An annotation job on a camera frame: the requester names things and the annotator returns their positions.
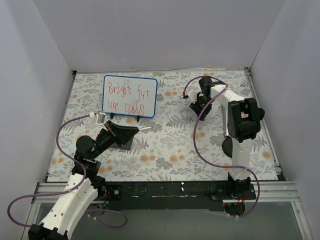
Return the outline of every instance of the white wall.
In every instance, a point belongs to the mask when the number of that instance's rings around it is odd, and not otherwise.
[[[0,1],[0,239],[21,238],[7,206],[46,175],[71,71],[32,0]],[[25,223],[31,199],[13,216]]]
[[[281,168],[320,239],[319,0],[286,0],[251,70]]]
[[[285,0],[33,0],[79,72],[251,66]]]

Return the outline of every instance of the floral pattern mat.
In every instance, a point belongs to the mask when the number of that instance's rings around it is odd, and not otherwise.
[[[66,107],[64,121],[102,109],[105,73],[77,74]],[[215,76],[227,82],[237,94],[252,97],[245,72],[234,71],[166,71],[113,73],[119,76],[155,78],[158,80],[154,118],[116,115],[120,125],[153,127],[134,136],[130,151],[109,148],[96,160],[101,162],[99,175],[107,181],[208,181],[226,180],[228,168],[216,168],[204,163],[193,146],[193,129],[197,115],[189,108],[190,101],[182,98],[185,84],[201,75]],[[200,91],[198,81],[190,89]],[[75,154],[76,140],[82,135],[96,138],[100,128],[94,120],[85,118],[65,126],[59,142],[70,155]],[[212,163],[228,166],[231,158],[222,151],[222,107],[214,102],[212,110],[197,128],[196,141],[200,152]],[[263,124],[254,140],[250,168],[260,180],[277,180],[275,158]],[[54,147],[47,182],[67,182],[73,162]]]

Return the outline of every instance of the black bracket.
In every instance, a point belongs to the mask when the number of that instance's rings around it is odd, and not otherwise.
[[[120,184],[105,184],[107,200],[119,201],[122,196],[122,188]]]
[[[254,139],[261,129],[260,120],[264,117],[264,110],[258,108],[257,101],[251,97],[243,101],[228,103],[228,131],[230,136],[239,143],[246,139]]]

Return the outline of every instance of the gray floor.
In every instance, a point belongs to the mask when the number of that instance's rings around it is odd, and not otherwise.
[[[39,222],[53,204],[43,203]],[[197,210],[127,210],[128,223],[112,229],[85,214],[76,226],[71,240],[301,240],[302,236],[290,202],[260,202],[252,214],[238,221],[226,216]],[[106,213],[103,219],[120,224],[123,219]]]

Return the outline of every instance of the whiteboard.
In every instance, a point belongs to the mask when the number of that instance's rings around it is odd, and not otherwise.
[[[157,88],[155,78],[106,75],[102,111],[153,118],[156,114]]]

